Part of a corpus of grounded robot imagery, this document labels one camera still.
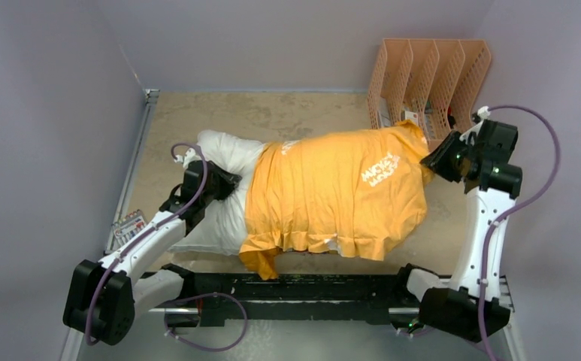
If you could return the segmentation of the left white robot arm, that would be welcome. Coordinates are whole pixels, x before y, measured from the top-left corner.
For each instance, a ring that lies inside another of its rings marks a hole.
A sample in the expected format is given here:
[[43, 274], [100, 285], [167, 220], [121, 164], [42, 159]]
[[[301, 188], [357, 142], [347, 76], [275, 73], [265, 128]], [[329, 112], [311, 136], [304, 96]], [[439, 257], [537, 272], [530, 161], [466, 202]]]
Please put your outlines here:
[[241, 176], [213, 162], [196, 160], [170, 192], [154, 218], [129, 242], [97, 262], [83, 260], [73, 271], [62, 322], [84, 335], [89, 346], [115, 345], [136, 317], [172, 302], [185, 308], [195, 300], [193, 272], [166, 265], [148, 268], [203, 219], [206, 208], [227, 199]]

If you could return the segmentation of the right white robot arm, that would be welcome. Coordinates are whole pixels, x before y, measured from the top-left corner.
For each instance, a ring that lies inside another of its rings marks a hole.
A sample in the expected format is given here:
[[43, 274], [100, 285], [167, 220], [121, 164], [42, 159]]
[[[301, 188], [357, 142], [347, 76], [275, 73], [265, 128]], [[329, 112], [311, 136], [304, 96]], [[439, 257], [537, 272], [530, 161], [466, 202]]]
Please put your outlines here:
[[482, 120], [465, 133], [451, 131], [421, 160], [424, 169], [461, 183], [467, 206], [464, 243], [451, 277], [414, 265], [395, 283], [404, 306], [419, 301], [411, 328], [431, 328], [479, 343], [504, 328], [510, 309], [500, 303], [500, 266], [509, 212], [516, 206], [522, 169], [509, 163], [518, 129]]

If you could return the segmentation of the orange cartoon pillowcase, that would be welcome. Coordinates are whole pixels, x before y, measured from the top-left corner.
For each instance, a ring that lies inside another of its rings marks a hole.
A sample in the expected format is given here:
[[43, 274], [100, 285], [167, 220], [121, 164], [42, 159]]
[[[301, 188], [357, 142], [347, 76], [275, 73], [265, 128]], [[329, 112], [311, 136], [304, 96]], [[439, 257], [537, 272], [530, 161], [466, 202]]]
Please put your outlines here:
[[409, 120], [266, 144], [246, 194], [240, 261], [270, 280], [286, 251], [383, 260], [428, 213], [428, 153]]

